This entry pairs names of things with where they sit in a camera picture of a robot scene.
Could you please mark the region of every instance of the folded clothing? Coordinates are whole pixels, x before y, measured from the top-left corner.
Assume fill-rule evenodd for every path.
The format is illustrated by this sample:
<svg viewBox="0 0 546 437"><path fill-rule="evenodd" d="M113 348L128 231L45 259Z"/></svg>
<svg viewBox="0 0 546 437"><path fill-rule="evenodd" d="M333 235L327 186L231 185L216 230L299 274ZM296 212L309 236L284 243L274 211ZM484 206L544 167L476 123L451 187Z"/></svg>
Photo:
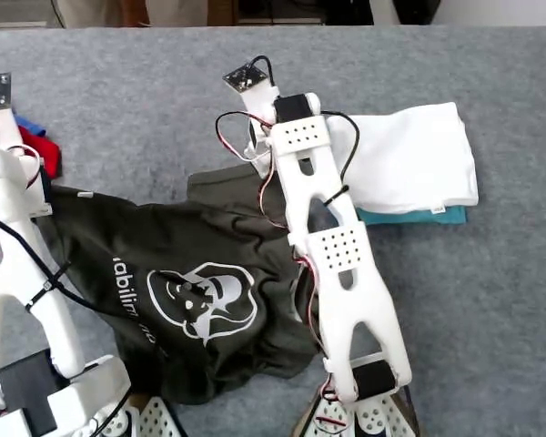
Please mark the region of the folded clothing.
<svg viewBox="0 0 546 437"><path fill-rule="evenodd" d="M383 214L357 209L360 220L367 225L395 225L400 223L439 223L441 225L462 225L467 223L465 207L448 207L445 212L412 211L406 214Z"/></svg>
<svg viewBox="0 0 546 437"><path fill-rule="evenodd" d="M475 163L454 103L352 119L359 126L360 141L344 183L356 207L403 214L477 205ZM330 117L328 125L341 168L355 132L342 117Z"/></svg>
<svg viewBox="0 0 546 437"><path fill-rule="evenodd" d="M59 175L61 166L61 149L60 147L45 137L39 137L31 134L25 127L18 126L22 142L29 147L32 147L45 162L46 174L54 179Z"/></svg>
<svg viewBox="0 0 546 437"><path fill-rule="evenodd" d="M37 137L44 137L46 135L46 129L40 125L37 125L37 123L33 123L32 121L17 114L15 114L15 120L18 126L22 126L28 132L36 135Z"/></svg>

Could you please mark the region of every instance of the gray felt surface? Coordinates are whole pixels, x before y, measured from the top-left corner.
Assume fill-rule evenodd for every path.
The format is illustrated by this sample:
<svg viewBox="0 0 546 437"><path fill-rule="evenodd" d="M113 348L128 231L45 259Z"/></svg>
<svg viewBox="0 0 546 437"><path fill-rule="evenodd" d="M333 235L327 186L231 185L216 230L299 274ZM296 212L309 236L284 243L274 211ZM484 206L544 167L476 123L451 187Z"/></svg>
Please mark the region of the gray felt surface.
<svg viewBox="0 0 546 437"><path fill-rule="evenodd" d="M373 228L373 249L429 435L546 437L546 28L24 31L0 33L0 72L62 146L64 183L174 202L190 174L236 164L214 135L241 108L220 77L262 52L284 94L315 91L327 109L457 102L480 205L466 226ZM73 316L90 358L113 351L96 316ZM5 320L9 358L42 344L29 323ZM179 410L192 437L284 436L321 379L315 359Z"/></svg>

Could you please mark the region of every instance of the skull logo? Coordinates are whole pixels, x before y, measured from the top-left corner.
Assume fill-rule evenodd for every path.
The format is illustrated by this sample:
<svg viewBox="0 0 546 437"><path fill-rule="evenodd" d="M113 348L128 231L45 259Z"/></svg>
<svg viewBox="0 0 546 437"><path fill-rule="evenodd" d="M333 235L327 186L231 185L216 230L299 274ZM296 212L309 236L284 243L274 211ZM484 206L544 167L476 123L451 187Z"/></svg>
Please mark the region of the skull logo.
<svg viewBox="0 0 546 437"><path fill-rule="evenodd" d="M238 266L208 262L187 274L152 270L147 288L164 320L192 339L226 337L246 330L257 317L253 277Z"/></svg>

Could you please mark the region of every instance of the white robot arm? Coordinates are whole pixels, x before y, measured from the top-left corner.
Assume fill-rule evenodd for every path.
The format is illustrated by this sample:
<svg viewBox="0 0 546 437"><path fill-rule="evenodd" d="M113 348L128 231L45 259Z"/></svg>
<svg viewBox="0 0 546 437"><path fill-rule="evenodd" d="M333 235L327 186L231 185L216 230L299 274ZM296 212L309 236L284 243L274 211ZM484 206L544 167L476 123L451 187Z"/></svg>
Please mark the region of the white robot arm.
<svg viewBox="0 0 546 437"><path fill-rule="evenodd" d="M258 60L268 62L269 77L255 67ZM410 383L409 359L392 298L374 263L366 227L358 220L336 168L318 97L311 93L280 97L264 56L224 79L253 116L255 134L246 157L252 159L261 176L267 168L277 170L287 204L289 244L300 257L310 260L317 277L324 365L338 399L349 404L396 392ZM303 161L313 167L311 174L302 171ZM314 198L329 208L338 222L335 228L309 232ZM368 327L381 351L350 362L352 333L359 323Z"/></svg>
<svg viewBox="0 0 546 437"><path fill-rule="evenodd" d="M4 299L14 297L41 322L50 349L5 366L0 347L0 437L64 437L117 404L130 382L118 358L86 365L56 278L38 255L30 218L49 214L50 207L38 156L19 153L27 147L9 97L10 75L0 75L0 327Z"/></svg>

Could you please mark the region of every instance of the teal cloth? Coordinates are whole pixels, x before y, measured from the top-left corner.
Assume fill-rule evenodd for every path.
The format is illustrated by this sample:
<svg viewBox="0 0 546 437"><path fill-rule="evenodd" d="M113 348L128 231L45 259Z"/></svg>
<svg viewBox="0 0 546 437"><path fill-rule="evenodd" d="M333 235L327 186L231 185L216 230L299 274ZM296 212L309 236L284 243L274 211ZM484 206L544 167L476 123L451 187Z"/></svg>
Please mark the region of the teal cloth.
<svg viewBox="0 0 546 437"><path fill-rule="evenodd" d="M399 223L440 223L442 225L462 225L467 223L465 207L446 207L445 212L433 214L430 210L412 211L406 214L379 214L357 208L360 219L367 225Z"/></svg>

